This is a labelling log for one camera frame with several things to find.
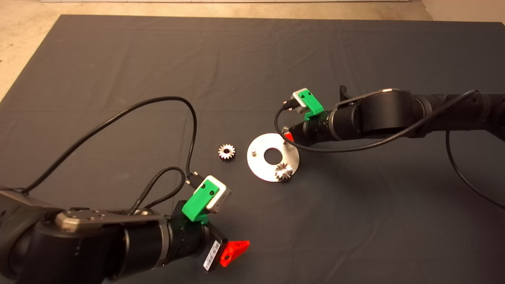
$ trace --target gear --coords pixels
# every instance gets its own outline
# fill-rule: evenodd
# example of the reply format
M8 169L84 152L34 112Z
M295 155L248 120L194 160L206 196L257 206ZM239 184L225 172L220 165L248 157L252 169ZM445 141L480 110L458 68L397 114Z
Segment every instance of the gear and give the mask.
M286 181L291 178L293 175L293 167L286 163L280 163L277 165L277 168L275 169L275 177L279 181Z
M223 144L218 149L219 158L223 161L230 161L235 157L235 147L231 144Z

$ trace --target concrete floor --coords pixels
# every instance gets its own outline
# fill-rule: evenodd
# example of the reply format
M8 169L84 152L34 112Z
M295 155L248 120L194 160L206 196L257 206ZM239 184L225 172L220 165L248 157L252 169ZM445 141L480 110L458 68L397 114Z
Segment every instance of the concrete floor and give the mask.
M376 3L41 3L0 0L0 100L61 14L432 20L420 0Z
M435 21L502 22L503 0L422 0Z

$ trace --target center hole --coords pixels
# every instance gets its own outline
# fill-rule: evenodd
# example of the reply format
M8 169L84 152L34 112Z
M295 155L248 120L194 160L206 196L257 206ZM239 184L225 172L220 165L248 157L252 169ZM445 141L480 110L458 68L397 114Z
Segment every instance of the center hole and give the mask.
M275 148L270 148L265 151L265 161L270 165L278 165L282 161L282 153Z

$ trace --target black cable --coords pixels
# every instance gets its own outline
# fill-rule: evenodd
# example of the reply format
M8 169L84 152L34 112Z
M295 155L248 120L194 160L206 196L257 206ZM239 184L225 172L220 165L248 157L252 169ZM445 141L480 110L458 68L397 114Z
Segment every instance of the black cable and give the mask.
M18 192L21 188L0 187L0 192Z
M79 148L79 146L81 146L84 142L86 142L88 139L90 139L91 137L93 137L93 135L97 134L98 132L100 132L101 130L105 129L107 126L111 125L112 123L116 122L118 119L120 119L121 117L125 116L126 114L140 108L140 107L143 107L143 106L146 106L146 105L150 105L150 104L153 104L153 103L158 103L158 102L164 102L164 101L180 101L180 102L183 102L185 103L189 110L191 111L191 115L193 116L193 134L191 136L191 143L190 143L190 146L189 146L189 151L188 151L188 156L187 156L187 160L186 160L186 173L188 175L191 174L191 171L189 170L189 164L191 162L191 155L193 154L193 147L194 147L194 141L196 139L196 113L194 111L194 108L193 106L191 105L191 103L184 99L184 98L181 98L181 97L173 97L173 96L165 96L165 97L157 97L157 98L153 98L153 99L149 99L149 100L145 100L145 101L142 101L142 102L139 102L139 103L136 103L128 108L126 108L125 110L123 110L122 112L116 114L115 116L109 118L108 120L106 120L105 122L103 122L102 124L100 124L99 126L95 127L93 130L91 130L90 132L88 132L87 134L85 134L83 137L79 138L75 143L73 143L65 152L63 152L63 154L61 154L61 156L59 156L55 162L53 162L53 164L37 179L35 180L32 184L30 184L28 187L25 187L25 188L17 188L17 189L21 189L21 193L23 194L27 194L29 193L32 189L34 189L35 187L37 187L39 184L41 184L49 175L51 175L51 173L56 170L56 168L58 168L58 166L63 163L63 161L70 155L72 154L72 152L74 152L77 148Z
M447 110L448 108L452 107L457 102L463 100L464 98L472 95L475 92L476 92L475 90L470 90L470 91L468 91L466 93L463 93L463 94L457 96L456 98L448 101L447 103L443 104L442 106L440 106L439 108L437 108L436 110L434 110L429 115L427 115L424 118L418 120L416 123L412 124L411 126L405 128L404 130L402 130L402 131L400 131L400 132L398 132L396 134L391 135L388 138L385 138L385 139L383 139L381 141L377 141L377 142L374 142L374 143L365 144L365 145L356 146L356 147L347 147L347 148L340 148L340 149L320 149L320 148L312 148L312 147L303 146L303 145L300 145L298 143L295 143L295 142L289 140L282 133L281 129L279 128L279 123L278 123L280 114L283 111L287 110L287 108L285 108L285 107L282 107L275 114L274 126L275 126L275 130L277 131L277 133L279 133L286 142L288 142L289 144L297 147L298 149L302 149L302 150L306 150L306 151L310 151L310 152L318 152L318 153L344 153L344 152L362 151L362 150L367 150L367 149L375 148L377 146L384 145L386 143L389 143L389 142L391 142L393 140L396 140L396 139L398 139L398 138L406 135L407 133L409 133L409 132L415 130L416 128L422 126L423 124L427 123L428 121L430 121L431 119L435 118L437 115L439 115L443 111Z
M147 206L145 206L145 208L151 208L152 206L154 206L156 204L159 204L159 203L161 203L161 202L163 202L165 200L168 200L168 199L172 198L174 195L176 195L181 190L181 188L184 186L184 181L186 181L186 176L184 175L184 171L181 168L179 168L179 167L164 168L161 171L159 171L151 179L151 181L145 187L144 191L140 194L140 196L137 198L137 200L135 201L135 203L133 204L133 206L126 212L126 214L132 215L133 213L135 213L135 211L137 211L137 209L140 207L140 204L147 197L147 195L149 194L149 192L151 191L151 189L153 188L153 186L155 185L155 183L158 181L158 179L164 173L166 173L168 171L171 171L171 170L179 171L179 173L181 174L181 182L179 183L179 185L172 192L170 192L169 194L163 196L162 198L160 198L158 200L155 200L155 201L149 203Z
M483 195L480 191L478 191L466 178L463 176L461 173L460 169L456 165L456 162L454 161L454 158L452 157L452 151L450 150L450 137L449 137L450 131L445 132L445 148L447 150L447 155L449 156L449 161L450 164L452 165L454 171L460 176L460 178L468 185L469 188L471 188L476 194L478 194L480 197L484 198L485 200L491 202L492 204L495 204L496 206L505 209L505 205L501 204L498 201L495 201L485 195Z

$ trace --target dark gray cloth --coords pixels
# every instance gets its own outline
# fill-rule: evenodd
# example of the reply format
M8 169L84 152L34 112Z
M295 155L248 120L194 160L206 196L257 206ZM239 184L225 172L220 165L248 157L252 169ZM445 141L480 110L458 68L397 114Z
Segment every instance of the dark gray cloth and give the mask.
M191 170L233 191L211 222L250 249L207 275L187 258L120 283L503 283L505 212L459 180L442 133L358 153L301 152L286 184L256 178L245 154L274 132L275 111L300 88L326 108L340 84L352 96L383 87L504 92L503 51L501 23L61 16L0 104L0 182L26 186L133 103L183 96L199 123ZM184 166L190 122L181 103L139 109L90 139L33 196L129 207L159 169ZM503 143L483 131L452 141L468 178L505 202ZM235 145L235 161L220 161L223 143ZM147 201L178 178L160 179Z

